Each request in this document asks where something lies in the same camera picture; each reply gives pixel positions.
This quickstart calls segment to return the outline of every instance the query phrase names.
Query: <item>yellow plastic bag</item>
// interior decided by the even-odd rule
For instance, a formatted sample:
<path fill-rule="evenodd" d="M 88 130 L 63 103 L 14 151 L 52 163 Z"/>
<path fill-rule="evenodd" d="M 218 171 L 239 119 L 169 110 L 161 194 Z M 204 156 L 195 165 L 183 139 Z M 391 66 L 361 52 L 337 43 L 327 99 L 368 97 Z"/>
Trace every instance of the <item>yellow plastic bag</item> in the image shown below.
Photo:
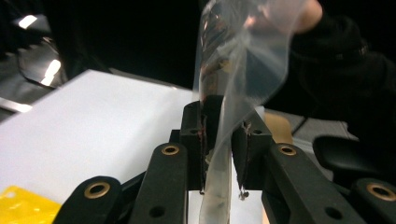
<path fill-rule="evenodd" d="M 52 223 L 61 205 L 26 189 L 8 187 L 0 195 L 0 223 Z"/>

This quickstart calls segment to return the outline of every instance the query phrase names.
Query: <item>gray floor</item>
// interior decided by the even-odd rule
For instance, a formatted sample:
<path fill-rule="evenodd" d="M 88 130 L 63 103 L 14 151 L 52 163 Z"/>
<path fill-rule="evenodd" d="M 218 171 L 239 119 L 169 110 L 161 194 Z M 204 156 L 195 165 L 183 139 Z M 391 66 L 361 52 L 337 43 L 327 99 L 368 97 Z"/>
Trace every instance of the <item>gray floor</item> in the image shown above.
<path fill-rule="evenodd" d="M 22 56 L 24 57 L 25 63 L 33 65 L 30 66 L 30 71 L 26 71 L 26 73 L 45 73 L 45 67 L 36 66 L 35 64 L 45 64 L 44 61 L 49 59 L 49 50 L 51 49 L 49 49 L 48 46 L 43 45 L 33 46 L 28 50 L 28 52 L 23 52 Z M 7 60 L 0 62 L 1 98 L 29 105 L 54 90 L 53 88 L 38 85 L 37 83 L 30 82 L 24 78 L 19 72 L 16 56 L 13 54 L 8 55 L 9 57 Z M 302 117 L 279 111 L 267 111 L 287 118 L 292 128 L 295 128 L 303 119 Z M 6 111 L 5 109 L 0 109 L 0 122 L 8 119 L 12 115 L 13 113 Z M 294 135 L 294 138 L 298 139 L 298 142 L 303 142 L 306 143 L 306 145 L 309 145 L 315 137 L 323 134 L 354 138 L 354 136 L 347 132 L 347 126 L 345 123 L 317 119 L 309 119 L 300 131 Z"/>

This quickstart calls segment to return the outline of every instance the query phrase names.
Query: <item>white table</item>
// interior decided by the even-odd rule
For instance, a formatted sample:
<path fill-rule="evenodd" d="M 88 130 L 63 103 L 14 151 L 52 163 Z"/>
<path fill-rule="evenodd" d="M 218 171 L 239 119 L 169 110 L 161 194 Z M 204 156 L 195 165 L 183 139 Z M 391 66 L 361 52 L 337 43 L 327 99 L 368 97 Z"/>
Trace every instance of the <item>white table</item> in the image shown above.
<path fill-rule="evenodd" d="M 17 185 L 63 203 L 97 175 L 124 183 L 180 129 L 191 101 L 191 91 L 87 71 L 0 125 L 0 190 Z M 241 203 L 236 195 L 233 204 Z M 232 222 L 260 222 L 261 195 L 250 195 L 250 203 L 232 205 Z M 191 195 L 189 223 L 197 222 L 199 197 Z"/>

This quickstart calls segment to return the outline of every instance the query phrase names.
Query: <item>plastic wrap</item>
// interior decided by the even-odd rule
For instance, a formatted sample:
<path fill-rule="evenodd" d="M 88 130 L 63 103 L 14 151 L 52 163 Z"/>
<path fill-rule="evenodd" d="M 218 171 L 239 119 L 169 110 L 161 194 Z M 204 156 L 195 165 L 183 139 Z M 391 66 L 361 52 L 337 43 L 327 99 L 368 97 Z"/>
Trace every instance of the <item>plastic wrap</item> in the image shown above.
<path fill-rule="evenodd" d="M 219 129 L 206 160 L 200 223 L 227 223 L 231 134 L 286 79 L 289 43 L 305 0 L 212 0 L 201 18 L 194 91 L 222 95 Z"/>

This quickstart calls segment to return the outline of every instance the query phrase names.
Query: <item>black sleeve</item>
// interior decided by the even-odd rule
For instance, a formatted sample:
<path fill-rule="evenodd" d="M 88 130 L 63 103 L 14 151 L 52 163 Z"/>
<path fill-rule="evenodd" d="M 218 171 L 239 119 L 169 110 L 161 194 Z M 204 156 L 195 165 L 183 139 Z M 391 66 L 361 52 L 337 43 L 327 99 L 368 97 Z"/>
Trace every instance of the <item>black sleeve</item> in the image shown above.
<path fill-rule="evenodd" d="M 313 30 L 294 36 L 290 64 L 303 88 L 350 133 L 396 151 L 395 64 L 368 49 L 351 19 L 324 13 Z"/>

